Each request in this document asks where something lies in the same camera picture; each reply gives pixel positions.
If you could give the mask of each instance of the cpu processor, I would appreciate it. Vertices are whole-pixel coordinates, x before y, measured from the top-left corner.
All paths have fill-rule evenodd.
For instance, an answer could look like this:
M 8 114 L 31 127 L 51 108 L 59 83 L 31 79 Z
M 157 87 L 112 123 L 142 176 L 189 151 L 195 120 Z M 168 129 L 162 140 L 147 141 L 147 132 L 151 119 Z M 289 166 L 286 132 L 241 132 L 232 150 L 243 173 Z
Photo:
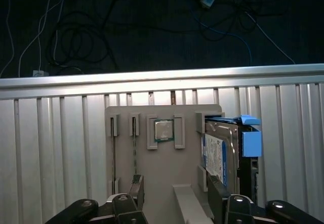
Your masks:
M 157 119 L 154 121 L 154 140 L 156 142 L 174 140 L 174 126 L 172 119 Z

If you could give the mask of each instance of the aluminum rail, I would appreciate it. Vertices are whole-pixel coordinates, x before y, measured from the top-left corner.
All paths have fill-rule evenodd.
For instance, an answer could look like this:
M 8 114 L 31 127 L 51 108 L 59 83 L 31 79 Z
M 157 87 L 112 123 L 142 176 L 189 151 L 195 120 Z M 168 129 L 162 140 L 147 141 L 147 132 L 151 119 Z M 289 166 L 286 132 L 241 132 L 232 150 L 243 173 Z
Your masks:
M 9 78 L 0 79 L 0 99 L 323 81 L 324 64 Z

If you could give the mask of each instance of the blue plastic tab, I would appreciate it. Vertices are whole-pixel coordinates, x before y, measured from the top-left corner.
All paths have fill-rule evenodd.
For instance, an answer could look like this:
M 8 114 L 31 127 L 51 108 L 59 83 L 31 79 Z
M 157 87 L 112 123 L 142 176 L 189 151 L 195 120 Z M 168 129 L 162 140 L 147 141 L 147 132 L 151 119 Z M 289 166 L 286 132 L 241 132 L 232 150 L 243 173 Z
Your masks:
M 240 117 L 234 118 L 235 121 L 241 121 L 244 125 L 260 125 L 261 120 L 251 115 L 241 115 Z
M 243 157 L 261 157 L 262 155 L 261 132 L 254 130 L 242 133 Z

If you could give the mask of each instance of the corrugated metal wall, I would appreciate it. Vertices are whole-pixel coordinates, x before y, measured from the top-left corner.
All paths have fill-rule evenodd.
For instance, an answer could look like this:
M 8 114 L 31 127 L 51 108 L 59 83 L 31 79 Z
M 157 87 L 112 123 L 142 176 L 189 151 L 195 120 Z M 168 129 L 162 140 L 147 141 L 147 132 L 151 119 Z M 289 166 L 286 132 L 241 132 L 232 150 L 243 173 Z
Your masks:
M 324 220 L 324 84 L 227 87 L 0 101 L 0 223 L 43 223 L 109 195 L 108 106 L 220 104 L 262 118 L 259 202 L 283 199 Z

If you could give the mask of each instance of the hard drive label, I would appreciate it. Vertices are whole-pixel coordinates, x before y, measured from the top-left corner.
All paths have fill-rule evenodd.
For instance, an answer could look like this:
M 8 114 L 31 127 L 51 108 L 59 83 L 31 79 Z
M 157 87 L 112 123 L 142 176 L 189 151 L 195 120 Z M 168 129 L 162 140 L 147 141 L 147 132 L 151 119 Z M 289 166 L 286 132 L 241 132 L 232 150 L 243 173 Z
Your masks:
M 205 134 L 206 170 L 217 175 L 227 186 L 226 143 L 216 137 Z

